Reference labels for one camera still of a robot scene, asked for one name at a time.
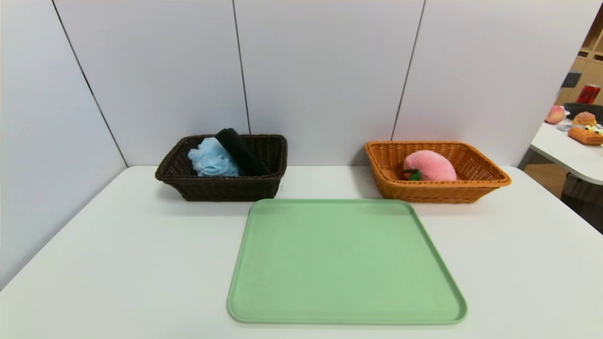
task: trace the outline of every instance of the plush toy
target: plush toy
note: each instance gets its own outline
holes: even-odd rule
[[[409,180],[454,181],[454,167],[442,155],[429,150],[416,151],[404,159],[404,176]]]
[[[597,124],[595,115],[590,112],[578,113],[572,121],[573,125],[594,126]]]
[[[580,144],[598,146],[603,144],[603,128],[587,126],[585,128],[572,127],[567,136],[578,141]]]
[[[557,125],[565,119],[565,109],[563,106],[553,106],[546,116],[545,121],[552,125]]]

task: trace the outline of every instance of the bread plush toy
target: bread plush toy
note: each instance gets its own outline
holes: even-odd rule
[[[408,180],[456,180],[456,171],[451,162],[434,151],[421,150],[410,154],[404,159],[403,169]]]
[[[597,120],[595,119],[595,115],[590,112],[582,112],[578,113],[573,121],[572,125],[582,125],[582,126],[596,126]]]
[[[572,127],[567,136],[578,141],[580,144],[598,146],[603,144],[603,128],[587,126],[586,128]]]

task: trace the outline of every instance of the orange wicker basket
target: orange wicker basket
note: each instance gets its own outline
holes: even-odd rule
[[[385,198],[416,203],[473,203],[511,178],[475,147],[457,141],[371,141],[365,146],[379,192]],[[457,181],[409,181],[404,159],[420,150],[440,153],[456,170]]]

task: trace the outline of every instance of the green leaf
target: green leaf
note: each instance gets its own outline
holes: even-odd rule
[[[410,180],[410,181],[421,181],[421,171],[417,170],[415,173],[412,173],[411,177],[408,180]]]

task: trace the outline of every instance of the table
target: table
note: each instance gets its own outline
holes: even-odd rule
[[[469,306],[453,326],[245,325],[226,297],[251,203],[124,171],[0,292],[0,338],[603,338],[603,236],[520,170],[473,204],[412,204]],[[367,167],[292,166],[278,198],[379,198]]]
[[[603,146],[585,146],[555,125],[543,123],[531,149],[559,164],[578,178],[603,185]]]

